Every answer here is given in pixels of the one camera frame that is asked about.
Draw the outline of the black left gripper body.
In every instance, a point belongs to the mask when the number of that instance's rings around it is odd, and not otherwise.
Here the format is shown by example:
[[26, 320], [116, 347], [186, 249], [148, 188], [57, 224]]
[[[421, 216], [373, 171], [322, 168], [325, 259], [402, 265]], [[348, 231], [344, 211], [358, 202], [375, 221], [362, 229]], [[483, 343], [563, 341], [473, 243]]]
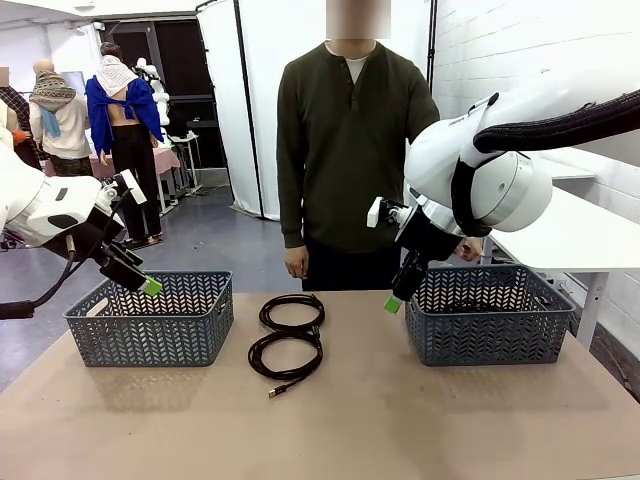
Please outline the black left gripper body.
[[116, 211], [105, 213], [93, 208], [87, 220], [74, 228], [76, 262], [98, 255], [103, 243], [114, 240], [124, 230], [124, 223]]

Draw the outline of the person's right hand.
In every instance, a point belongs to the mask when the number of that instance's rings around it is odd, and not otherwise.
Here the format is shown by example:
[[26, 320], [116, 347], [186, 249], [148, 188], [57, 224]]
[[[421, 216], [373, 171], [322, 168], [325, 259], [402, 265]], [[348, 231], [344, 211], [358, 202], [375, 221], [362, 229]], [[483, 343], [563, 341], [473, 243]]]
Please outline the person's right hand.
[[305, 246], [286, 248], [284, 257], [285, 267], [291, 277], [303, 280], [307, 277], [309, 254]]

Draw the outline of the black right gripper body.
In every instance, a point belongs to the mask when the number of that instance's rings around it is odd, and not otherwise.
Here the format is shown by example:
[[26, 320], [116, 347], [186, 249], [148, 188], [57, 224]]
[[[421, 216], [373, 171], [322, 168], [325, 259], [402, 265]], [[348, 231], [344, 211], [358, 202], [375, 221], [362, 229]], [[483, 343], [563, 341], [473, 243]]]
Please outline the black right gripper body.
[[423, 212], [413, 212], [400, 228], [396, 243], [406, 250], [402, 267], [417, 264], [426, 269], [431, 261], [445, 261], [463, 238], [434, 224]]

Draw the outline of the person's left hand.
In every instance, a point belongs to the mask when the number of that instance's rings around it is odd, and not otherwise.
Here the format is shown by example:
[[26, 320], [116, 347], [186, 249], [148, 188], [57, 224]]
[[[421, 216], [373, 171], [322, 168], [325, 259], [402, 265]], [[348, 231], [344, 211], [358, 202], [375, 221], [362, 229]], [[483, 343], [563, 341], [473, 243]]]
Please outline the person's left hand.
[[465, 262], [476, 262], [483, 255], [483, 240], [466, 238], [455, 249], [454, 255]]

